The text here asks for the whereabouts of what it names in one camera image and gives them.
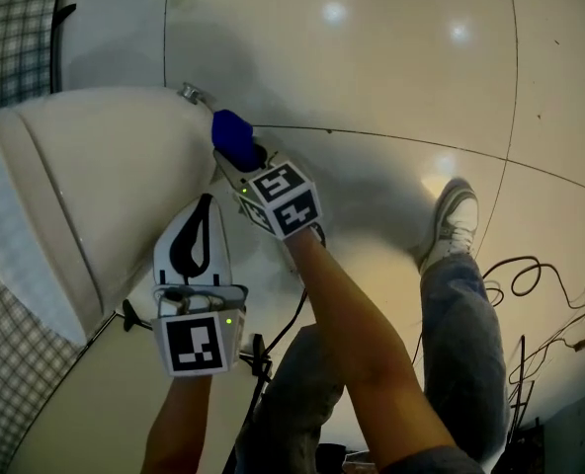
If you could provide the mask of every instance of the sneaker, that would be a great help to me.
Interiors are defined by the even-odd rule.
[[[464,179],[453,179],[436,204],[434,226],[416,250],[420,275],[443,258],[469,254],[478,221],[477,196],[470,184]]]

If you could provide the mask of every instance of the white tile floor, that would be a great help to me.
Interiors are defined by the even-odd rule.
[[[106,0],[65,25],[76,35],[67,54],[85,58],[65,63],[69,86],[162,83],[164,5],[142,0],[141,11],[139,1]],[[166,25],[168,86],[200,85],[217,107],[268,125],[258,133],[311,170],[329,247],[411,351],[418,276],[403,250],[454,175],[479,195],[483,270],[532,254],[560,269],[571,296],[582,291],[585,0],[168,0]],[[112,50],[113,34],[131,41]],[[102,54],[84,49],[86,37]],[[102,62],[124,49],[146,51],[149,61],[102,73]],[[335,129],[347,131],[327,131]],[[225,186],[213,189],[234,277],[250,288],[247,331],[272,339],[300,285],[277,244],[237,216]],[[506,269],[495,278],[507,286],[511,276]],[[510,368],[522,334],[536,347],[570,317],[553,276],[543,279],[532,295],[508,294],[497,308]],[[133,301],[143,310],[146,300],[143,285]],[[307,309],[299,325],[310,321]],[[565,337],[584,338],[585,322]],[[558,346],[548,359],[526,421],[585,393],[585,352]],[[362,443],[347,400],[324,437]]]

